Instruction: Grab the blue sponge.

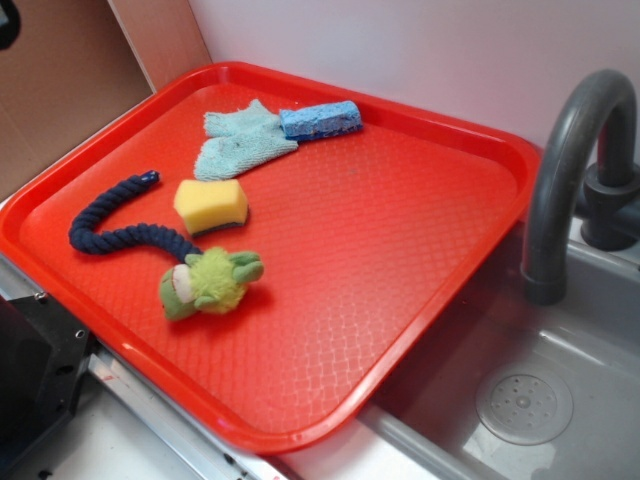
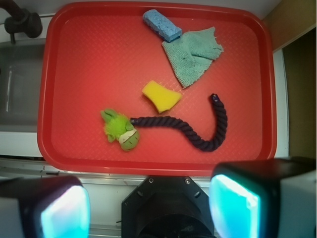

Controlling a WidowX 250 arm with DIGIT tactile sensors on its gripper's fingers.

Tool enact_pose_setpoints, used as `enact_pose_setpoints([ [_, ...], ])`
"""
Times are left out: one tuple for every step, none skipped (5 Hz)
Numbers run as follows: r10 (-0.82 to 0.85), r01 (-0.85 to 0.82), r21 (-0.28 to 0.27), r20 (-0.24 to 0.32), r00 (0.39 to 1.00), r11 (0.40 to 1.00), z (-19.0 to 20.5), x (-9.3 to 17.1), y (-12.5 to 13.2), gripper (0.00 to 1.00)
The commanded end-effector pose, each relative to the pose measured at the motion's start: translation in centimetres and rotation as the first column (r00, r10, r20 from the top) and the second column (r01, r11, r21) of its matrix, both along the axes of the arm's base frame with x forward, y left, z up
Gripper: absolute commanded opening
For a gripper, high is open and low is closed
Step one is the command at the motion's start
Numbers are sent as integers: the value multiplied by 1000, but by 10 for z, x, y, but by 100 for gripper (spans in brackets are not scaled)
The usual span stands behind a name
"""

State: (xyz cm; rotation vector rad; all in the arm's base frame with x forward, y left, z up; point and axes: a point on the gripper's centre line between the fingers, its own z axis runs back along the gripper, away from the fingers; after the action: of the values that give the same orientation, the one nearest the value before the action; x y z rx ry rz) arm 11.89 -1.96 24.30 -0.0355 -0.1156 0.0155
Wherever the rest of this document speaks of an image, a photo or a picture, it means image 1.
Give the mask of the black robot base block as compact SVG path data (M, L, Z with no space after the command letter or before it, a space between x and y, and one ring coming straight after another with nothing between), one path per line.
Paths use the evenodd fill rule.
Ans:
M75 415L94 344L51 296L1 300L1 475Z

